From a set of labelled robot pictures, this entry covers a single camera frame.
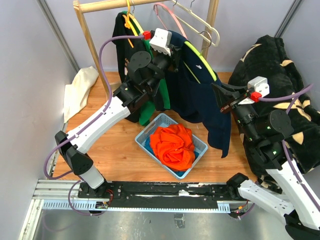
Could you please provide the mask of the lime green hanger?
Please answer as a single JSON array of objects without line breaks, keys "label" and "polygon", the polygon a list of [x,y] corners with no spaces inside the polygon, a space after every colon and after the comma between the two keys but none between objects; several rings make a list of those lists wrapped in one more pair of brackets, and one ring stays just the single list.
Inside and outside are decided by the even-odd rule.
[{"label": "lime green hanger", "polygon": [[208,70],[208,72],[210,73],[212,79],[214,82],[217,81],[218,77],[215,74],[215,72],[213,71],[213,69],[211,68],[211,66],[209,65],[209,63],[207,62],[207,60],[202,56],[202,54],[188,41],[186,40],[184,42],[184,44],[191,49],[191,51],[199,58],[199,60],[203,63],[203,65],[205,66],[205,68]]}]

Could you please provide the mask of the white plastic hanger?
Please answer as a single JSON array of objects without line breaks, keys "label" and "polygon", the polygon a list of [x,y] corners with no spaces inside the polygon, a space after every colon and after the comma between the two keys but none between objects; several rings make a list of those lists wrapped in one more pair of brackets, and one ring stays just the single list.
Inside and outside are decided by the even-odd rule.
[{"label": "white plastic hanger", "polygon": [[218,0],[211,0],[209,3],[209,7],[208,7],[208,12],[207,12],[207,18],[206,20],[202,19],[201,17],[199,17],[198,15],[196,15],[193,11],[192,11],[192,4],[193,4],[193,0],[190,3],[190,7],[187,8],[183,5],[181,5],[180,3],[178,3],[177,0],[172,0],[173,2],[173,9],[174,7],[178,7],[180,9],[182,9],[184,12],[188,13],[192,20],[198,21],[199,23],[201,23],[202,25],[204,25],[205,29],[204,31],[200,32],[198,31],[196,28],[194,28],[192,25],[190,25],[188,22],[184,21],[182,18],[180,18],[179,16],[177,16],[174,13],[174,16],[183,24],[185,24],[189,29],[191,29],[193,32],[197,33],[197,34],[202,34],[202,33],[206,33],[209,38],[207,38],[205,35],[202,36],[203,39],[203,43],[207,42],[210,43],[210,45],[212,47],[218,47],[219,43],[220,43],[220,34],[219,32],[214,28],[214,22],[216,19],[216,13],[217,13],[217,9],[218,9]]}]

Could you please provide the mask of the navy blue t shirt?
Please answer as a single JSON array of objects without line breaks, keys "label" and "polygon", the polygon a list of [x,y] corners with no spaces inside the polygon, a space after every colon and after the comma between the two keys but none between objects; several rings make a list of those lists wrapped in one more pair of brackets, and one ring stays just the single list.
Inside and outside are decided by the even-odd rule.
[{"label": "navy blue t shirt", "polygon": [[172,31],[170,43],[182,48],[178,72],[165,71],[170,108],[190,123],[203,123],[208,131],[208,144],[222,151],[222,158],[229,153],[231,138],[231,115],[220,112],[211,84],[221,85],[188,48],[187,39]]}]

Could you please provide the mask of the pink plastic hanger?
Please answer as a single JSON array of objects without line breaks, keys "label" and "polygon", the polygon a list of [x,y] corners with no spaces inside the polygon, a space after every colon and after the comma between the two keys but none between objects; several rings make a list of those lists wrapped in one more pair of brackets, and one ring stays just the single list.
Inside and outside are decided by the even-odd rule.
[{"label": "pink plastic hanger", "polygon": [[164,29],[168,30],[167,26],[165,25],[165,23],[163,22],[163,20],[161,19],[160,15],[159,15],[158,7],[161,7],[163,10],[165,10],[170,15],[170,17],[172,18],[172,20],[175,22],[176,26],[178,27],[181,35],[187,39],[188,37],[187,37],[180,21],[178,20],[177,16],[165,4],[163,4],[161,2],[156,2],[153,5],[153,11],[154,11],[156,17],[158,18],[158,20],[160,21],[160,23],[162,24],[162,26],[164,27]]}]

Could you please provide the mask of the orange t shirt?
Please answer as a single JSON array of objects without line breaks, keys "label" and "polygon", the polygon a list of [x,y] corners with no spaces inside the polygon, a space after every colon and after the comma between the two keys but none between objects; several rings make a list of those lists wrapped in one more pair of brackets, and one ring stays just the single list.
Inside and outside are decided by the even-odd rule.
[{"label": "orange t shirt", "polygon": [[149,146],[164,166],[177,172],[191,168],[196,159],[192,130],[180,123],[157,127]]}]

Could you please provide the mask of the teal blue t shirt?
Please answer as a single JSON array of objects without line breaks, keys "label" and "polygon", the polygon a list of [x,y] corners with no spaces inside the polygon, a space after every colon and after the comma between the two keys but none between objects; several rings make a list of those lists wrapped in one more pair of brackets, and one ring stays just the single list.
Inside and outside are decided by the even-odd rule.
[{"label": "teal blue t shirt", "polygon": [[[153,149],[151,148],[151,145],[150,145],[150,137],[148,137],[145,141],[145,148],[153,155],[155,156],[154,154],[154,151]],[[195,159],[199,156],[199,153],[194,151],[194,155],[195,155]],[[178,170],[174,170],[172,168],[169,168],[171,171],[174,172],[175,175],[179,176],[179,177],[182,177],[183,174],[186,172],[186,170],[184,171],[178,171]]]}]

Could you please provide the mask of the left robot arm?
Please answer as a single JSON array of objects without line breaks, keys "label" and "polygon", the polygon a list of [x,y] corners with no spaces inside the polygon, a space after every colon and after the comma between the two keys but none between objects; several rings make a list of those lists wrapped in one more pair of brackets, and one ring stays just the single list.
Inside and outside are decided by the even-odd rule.
[{"label": "left robot arm", "polygon": [[91,146],[112,126],[137,112],[148,101],[154,103],[156,110],[164,109],[160,81],[167,69],[178,68],[181,49],[172,44],[166,47],[152,45],[152,49],[157,52],[155,57],[147,51],[132,55],[127,65],[127,80],[99,110],[77,128],[55,135],[60,155],[70,170],[87,183],[96,198],[107,193],[107,181],[87,154]]}]

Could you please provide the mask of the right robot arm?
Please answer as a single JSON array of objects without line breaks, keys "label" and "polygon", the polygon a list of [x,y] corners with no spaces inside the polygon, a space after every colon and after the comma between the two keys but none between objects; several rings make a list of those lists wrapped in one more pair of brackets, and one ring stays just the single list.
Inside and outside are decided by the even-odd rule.
[{"label": "right robot arm", "polygon": [[226,193],[232,200],[249,200],[277,217],[294,240],[320,238],[320,200],[305,181],[297,163],[288,152],[285,139],[294,131],[288,111],[276,109],[259,116],[253,108],[257,102],[295,101],[310,88],[298,93],[268,98],[270,87],[265,78],[253,79],[246,86],[211,85],[222,113],[231,112],[249,141],[247,152],[263,168],[288,198],[284,201],[260,187],[242,173],[227,181]]}]

